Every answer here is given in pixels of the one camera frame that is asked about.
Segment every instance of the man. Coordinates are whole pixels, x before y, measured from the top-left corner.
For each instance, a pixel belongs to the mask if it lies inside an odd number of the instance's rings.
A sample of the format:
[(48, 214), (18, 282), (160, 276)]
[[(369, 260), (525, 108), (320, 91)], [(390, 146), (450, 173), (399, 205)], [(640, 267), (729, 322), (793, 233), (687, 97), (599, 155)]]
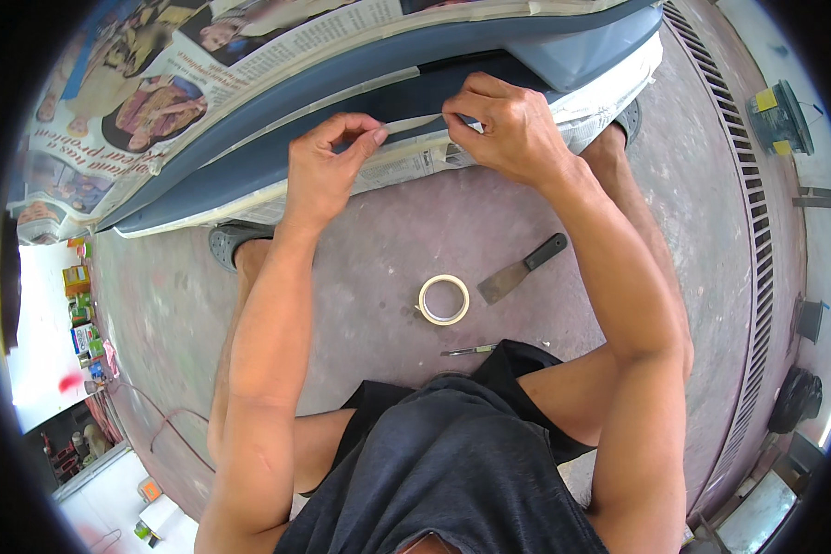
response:
[[(484, 73), (469, 76), (443, 114), (477, 162), (554, 208), (607, 343), (562, 363), (503, 341), (471, 379), (434, 379), (417, 392), (364, 382), (343, 409), (296, 417), (314, 249), (385, 140), (365, 114), (334, 116), (289, 146), (286, 214), (273, 241), (244, 241), (258, 236), (244, 228), (210, 237), (220, 262), (235, 264), (240, 296), (209, 424), (217, 472), (199, 554), (680, 547), (692, 345), (670, 254), (625, 156), (639, 118), (610, 125), (577, 157), (543, 95)], [(594, 447), (582, 510), (555, 465)], [(289, 522), (292, 493), (312, 490)]]

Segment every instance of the masking tape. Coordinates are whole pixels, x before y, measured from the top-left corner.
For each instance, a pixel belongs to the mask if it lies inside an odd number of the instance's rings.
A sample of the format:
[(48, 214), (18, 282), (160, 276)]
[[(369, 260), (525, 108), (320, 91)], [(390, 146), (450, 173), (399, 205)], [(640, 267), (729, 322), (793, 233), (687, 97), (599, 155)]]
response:
[[(433, 283), (437, 283), (440, 281), (448, 281), (458, 286), (459, 290), (462, 291), (462, 307), (459, 308), (459, 311), (454, 316), (435, 316), (431, 313), (431, 310), (424, 305), (424, 294), (428, 291), (428, 288), (431, 287)], [(463, 283), (460, 278), (453, 275), (437, 275), (436, 277), (431, 277), (422, 285), (422, 289), (418, 294), (418, 306), (416, 306), (415, 308), (422, 313), (425, 319), (427, 319), (434, 325), (452, 325), (460, 319), (462, 319), (463, 317), (465, 317), (465, 314), (468, 313), (468, 306), (470, 306), (470, 297), (468, 296), (468, 287), (465, 286), (465, 283)]]

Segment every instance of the leg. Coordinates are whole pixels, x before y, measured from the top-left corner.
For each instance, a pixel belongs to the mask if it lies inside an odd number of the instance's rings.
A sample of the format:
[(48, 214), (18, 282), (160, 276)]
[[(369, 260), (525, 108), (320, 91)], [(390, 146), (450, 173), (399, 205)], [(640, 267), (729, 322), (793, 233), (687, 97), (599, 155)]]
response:
[[(215, 393), (206, 431), (206, 447), (216, 462), (222, 451), (222, 435), (225, 429), (225, 415), (228, 412), (228, 376), (231, 365), (231, 348), (240, 314), (243, 312), (256, 277), (265, 262), (270, 240), (250, 240), (237, 249), (234, 263), (237, 267), (237, 304), (228, 336), (219, 356), (219, 369), (215, 374)], [(340, 409), (324, 414), (297, 417), (293, 436), (295, 438), (295, 476), (293, 489), (297, 493), (313, 490), (330, 472), (344, 427), (354, 415), (353, 409)]]
[[(581, 157), (587, 161), (603, 190), (631, 221), (668, 282), (687, 338), (683, 367), (686, 380), (693, 361), (686, 307), (665, 237), (631, 175), (625, 156), (625, 134), (618, 125), (609, 125)], [(524, 375), (518, 383), (536, 406), (567, 435), (583, 444), (596, 446), (618, 374), (615, 359), (604, 345), (581, 358)]]

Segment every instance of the metal grate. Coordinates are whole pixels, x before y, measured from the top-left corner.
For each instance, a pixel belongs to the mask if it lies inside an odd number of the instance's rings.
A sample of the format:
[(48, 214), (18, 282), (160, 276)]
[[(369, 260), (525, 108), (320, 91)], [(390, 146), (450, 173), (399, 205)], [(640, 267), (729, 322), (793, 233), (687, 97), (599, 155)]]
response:
[(733, 95), (723, 75), (714, 63), (711, 53), (702, 44), (696, 31), (672, 2), (662, 6), (665, 23), (683, 46), (705, 81), (705, 88), (711, 100), (717, 105), (721, 126), (729, 132), (733, 161), (742, 182), (745, 212), (748, 225), (752, 230), (752, 312), (753, 318), (749, 328), (748, 353), (742, 373), (742, 388), (738, 405), (729, 427), (729, 434), (720, 449), (717, 463), (711, 471), (705, 489), (699, 497), (695, 510), (701, 510), (702, 502), (707, 498), (723, 478), (738, 456), (745, 434), (748, 431), (754, 413), (754, 406), (760, 393), (760, 384), (766, 366), (766, 354), (769, 350), (769, 338), (773, 322), (773, 243), (770, 236), (769, 215), (760, 170), (754, 156), (748, 129), (744, 127), (742, 115), (735, 105)]

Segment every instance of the bucket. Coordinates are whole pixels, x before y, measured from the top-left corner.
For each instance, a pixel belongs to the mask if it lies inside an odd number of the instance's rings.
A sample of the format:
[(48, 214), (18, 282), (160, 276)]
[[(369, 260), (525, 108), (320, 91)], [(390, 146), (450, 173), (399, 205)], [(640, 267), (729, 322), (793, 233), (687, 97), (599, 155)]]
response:
[(766, 153), (780, 156), (794, 151), (809, 156), (815, 153), (807, 118), (787, 81), (758, 92), (748, 99), (745, 107), (748, 120)]

